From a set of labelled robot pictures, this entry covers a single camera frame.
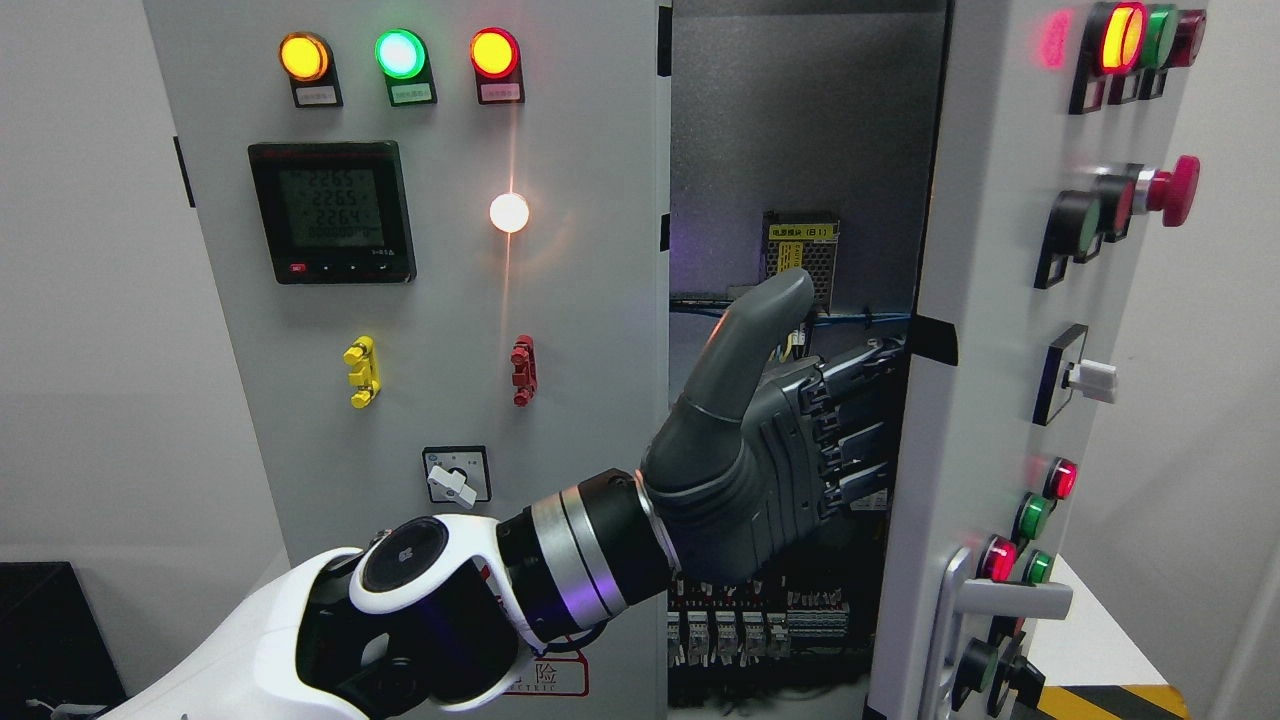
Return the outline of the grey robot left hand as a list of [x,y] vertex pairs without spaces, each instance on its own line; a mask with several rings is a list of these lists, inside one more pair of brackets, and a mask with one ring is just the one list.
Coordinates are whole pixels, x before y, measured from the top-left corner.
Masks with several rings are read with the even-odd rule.
[[652,506],[694,579],[741,584],[890,484],[905,395],[901,340],[768,366],[814,299],[803,269],[737,299],[641,462]]

